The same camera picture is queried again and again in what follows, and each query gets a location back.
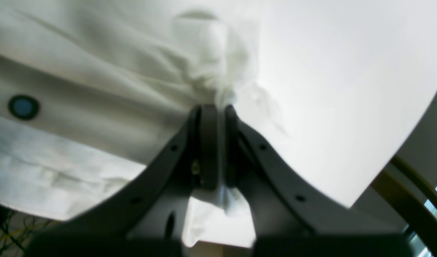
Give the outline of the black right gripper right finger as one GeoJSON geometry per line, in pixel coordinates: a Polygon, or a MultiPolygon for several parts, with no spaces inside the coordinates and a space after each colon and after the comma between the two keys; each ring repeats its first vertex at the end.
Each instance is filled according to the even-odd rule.
{"type": "Polygon", "coordinates": [[[302,179],[270,143],[224,111],[226,181],[248,202],[256,233],[253,257],[410,257],[406,239],[353,212],[302,179]]]}

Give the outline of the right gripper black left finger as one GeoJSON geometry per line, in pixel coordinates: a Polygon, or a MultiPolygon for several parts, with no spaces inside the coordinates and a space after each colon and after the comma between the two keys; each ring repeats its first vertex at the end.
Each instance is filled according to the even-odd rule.
{"type": "Polygon", "coordinates": [[[27,257],[182,257],[191,193],[217,186],[217,108],[194,107],[132,182],[98,206],[36,236],[27,257]]]}

